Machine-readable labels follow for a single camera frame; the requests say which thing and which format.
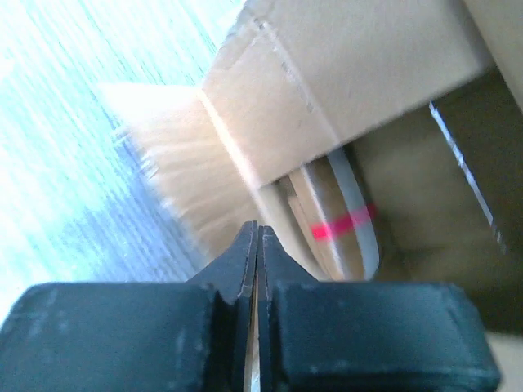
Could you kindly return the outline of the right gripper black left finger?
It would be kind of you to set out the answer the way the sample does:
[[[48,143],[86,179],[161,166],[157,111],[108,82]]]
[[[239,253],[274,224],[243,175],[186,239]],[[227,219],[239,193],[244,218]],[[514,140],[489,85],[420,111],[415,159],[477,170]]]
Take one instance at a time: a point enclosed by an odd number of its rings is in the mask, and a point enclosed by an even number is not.
[[[43,283],[1,328],[4,391],[247,391],[258,226],[184,283]]]

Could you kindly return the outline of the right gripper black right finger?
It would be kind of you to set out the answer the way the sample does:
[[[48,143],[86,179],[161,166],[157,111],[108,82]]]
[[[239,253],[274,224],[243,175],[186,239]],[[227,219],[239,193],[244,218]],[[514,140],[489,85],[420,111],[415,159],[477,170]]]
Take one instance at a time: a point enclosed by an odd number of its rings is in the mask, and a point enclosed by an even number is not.
[[[481,318],[446,283],[321,282],[274,230],[257,246],[264,391],[495,391]]]

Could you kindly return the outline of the dark object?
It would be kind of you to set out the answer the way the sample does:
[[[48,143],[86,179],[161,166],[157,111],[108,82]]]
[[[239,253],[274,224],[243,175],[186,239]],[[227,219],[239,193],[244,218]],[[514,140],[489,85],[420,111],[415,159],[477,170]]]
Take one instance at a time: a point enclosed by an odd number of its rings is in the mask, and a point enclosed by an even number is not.
[[[316,264],[333,280],[369,281],[382,247],[355,158],[336,149],[279,179],[297,226]]]

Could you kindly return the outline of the brown cardboard express box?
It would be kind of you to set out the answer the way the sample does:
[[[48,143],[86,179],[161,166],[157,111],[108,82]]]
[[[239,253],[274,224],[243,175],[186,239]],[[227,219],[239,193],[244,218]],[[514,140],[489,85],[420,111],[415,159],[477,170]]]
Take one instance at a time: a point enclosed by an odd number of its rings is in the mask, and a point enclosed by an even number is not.
[[[206,260],[260,220],[328,276],[279,179],[349,149],[384,280],[447,281],[522,388],[522,4],[248,1],[194,87],[105,83],[163,205]]]

